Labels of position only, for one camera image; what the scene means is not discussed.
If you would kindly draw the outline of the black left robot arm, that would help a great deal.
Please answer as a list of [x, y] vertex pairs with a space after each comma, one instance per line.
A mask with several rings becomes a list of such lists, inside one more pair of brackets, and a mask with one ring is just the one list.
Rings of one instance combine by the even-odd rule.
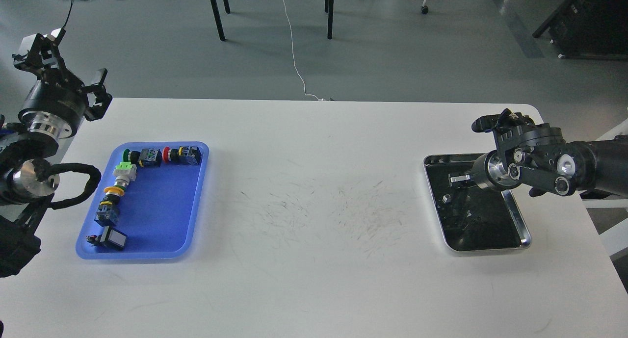
[[[25, 37], [13, 55], [14, 67], [36, 76], [16, 123], [1, 121], [0, 201], [2, 206], [24, 205], [14, 220], [0, 222], [0, 275], [14, 276], [41, 250], [34, 234], [48, 209], [70, 208], [96, 190], [101, 173], [82, 163], [51, 164], [59, 140], [76, 135], [81, 121], [102, 119], [112, 101], [104, 86], [105, 68], [87, 85], [73, 74], [61, 57], [64, 28], [50, 34]], [[53, 201], [60, 174], [88, 175], [81, 194]]]

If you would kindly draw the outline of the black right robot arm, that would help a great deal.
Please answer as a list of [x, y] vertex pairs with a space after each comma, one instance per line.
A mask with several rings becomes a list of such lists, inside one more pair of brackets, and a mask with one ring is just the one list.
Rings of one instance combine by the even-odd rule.
[[627, 140], [500, 145], [481, 155], [471, 169], [449, 175], [449, 186], [505, 191], [522, 184], [530, 196], [570, 196], [577, 191], [627, 195]]

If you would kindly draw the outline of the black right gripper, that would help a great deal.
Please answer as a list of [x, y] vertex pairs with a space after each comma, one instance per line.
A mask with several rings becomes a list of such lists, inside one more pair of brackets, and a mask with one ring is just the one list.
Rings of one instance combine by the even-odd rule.
[[474, 182], [480, 189], [505, 191], [520, 186], [519, 180], [513, 179], [498, 152], [492, 151], [481, 155], [471, 168], [471, 175], [448, 175], [449, 185], [472, 185]]

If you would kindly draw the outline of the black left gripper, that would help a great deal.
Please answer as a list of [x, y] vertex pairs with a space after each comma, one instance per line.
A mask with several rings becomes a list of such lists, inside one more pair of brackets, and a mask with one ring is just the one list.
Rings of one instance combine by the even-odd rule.
[[[39, 80], [27, 95], [19, 120], [27, 130], [52, 138], [76, 135], [83, 116], [90, 122], [102, 119], [113, 99], [104, 85], [106, 68], [97, 71], [94, 83], [81, 88], [81, 79], [66, 67], [58, 48], [65, 32], [58, 28], [50, 34], [25, 37], [13, 54], [14, 68]], [[81, 88], [82, 95], [68, 88]], [[94, 103], [88, 106], [90, 94]]]

